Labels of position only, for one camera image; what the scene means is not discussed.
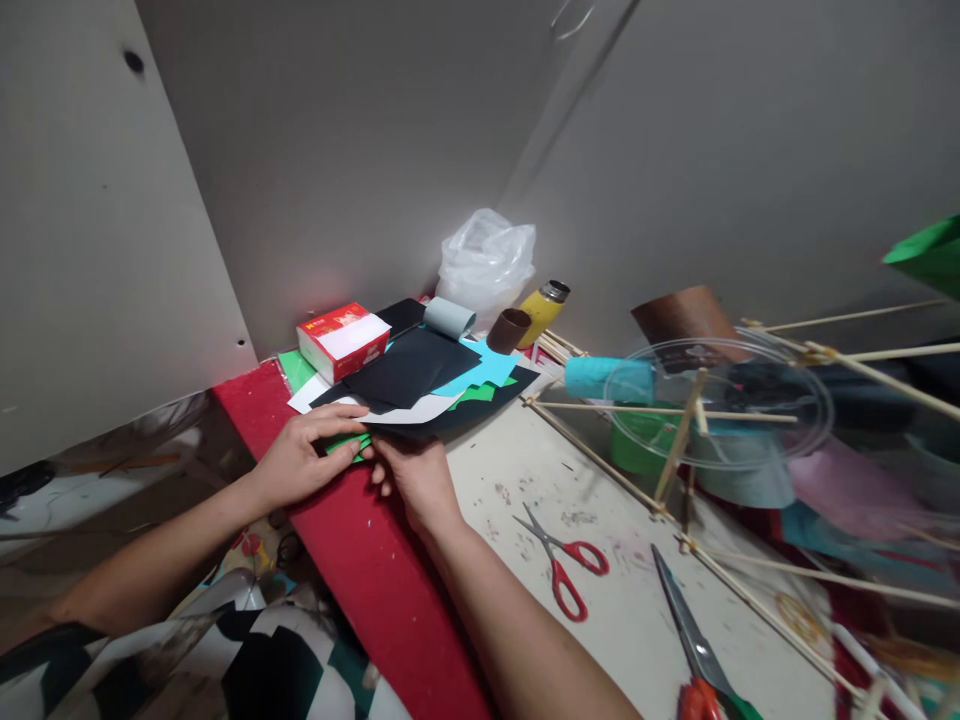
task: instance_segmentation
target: white wall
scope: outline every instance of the white wall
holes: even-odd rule
[[[262,358],[311,310],[436,282],[440,242],[497,201],[572,47],[549,29],[561,4],[139,0]]]
[[[255,367],[132,0],[0,4],[0,218],[0,475]]]
[[[642,0],[502,208],[537,225],[531,288],[573,288],[558,331],[637,347],[629,310],[700,283],[771,324],[929,297],[880,258],[960,211],[957,27],[953,0]],[[897,345],[958,320],[811,335]]]

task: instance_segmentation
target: brown cup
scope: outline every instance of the brown cup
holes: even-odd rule
[[[530,316],[523,310],[507,308],[500,313],[500,317],[493,324],[490,334],[487,335],[487,347],[495,353],[509,355],[516,349],[517,343],[527,334],[532,322]]]

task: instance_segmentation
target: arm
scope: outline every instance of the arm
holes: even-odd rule
[[[596,660],[466,524],[443,445],[375,438],[374,447],[393,470],[407,516],[443,576],[503,714],[640,718]],[[386,489],[383,479],[375,469],[374,482]]]
[[[352,418],[366,413],[355,405],[326,405],[294,418],[252,472],[100,563],[17,642],[68,622],[118,637],[166,619],[243,528],[308,497],[350,465],[359,443],[322,458],[311,443],[364,432]]]

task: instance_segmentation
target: white tabletop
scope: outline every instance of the white tabletop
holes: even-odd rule
[[[675,718],[679,688],[690,678],[651,543],[663,553],[741,697],[766,720],[833,716],[832,682],[699,560],[680,555],[673,525],[651,519],[643,505],[519,400],[450,442],[447,452],[467,521],[647,720]],[[587,605],[585,622],[570,622],[557,607],[546,553],[513,518],[526,517],[523,502],[548,533],[588,541],[606,554],[611,571],[603,577],[557,554]],[[710,503],[698,499],[697,511],[702,525],[693,535],[704,545],[781,559]],[[821,620],[829,617],[826,594],[813,581],[755,566],[736,574],[775,614],[780,592],[824,613]],[[821,650],[830,652],[827,641]]]

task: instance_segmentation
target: brown cardboard tube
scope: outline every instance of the brown cardboard tube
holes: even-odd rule
[[[487,347],[501,355],[509,355],[526,335],[531,322],[530,316],[523,310],[507,308],[500,313],[487,335]]]
[[[650,300],[635,307],[630,314],[651,345],[686,338],[740,340],[733,323],[706,285],[696,285]],[[752,357],[749,352],[739,348],[717,346],[716,349],[734,363],[745,362]],[[697,360],[691,363],[691,367],[701,364]]]

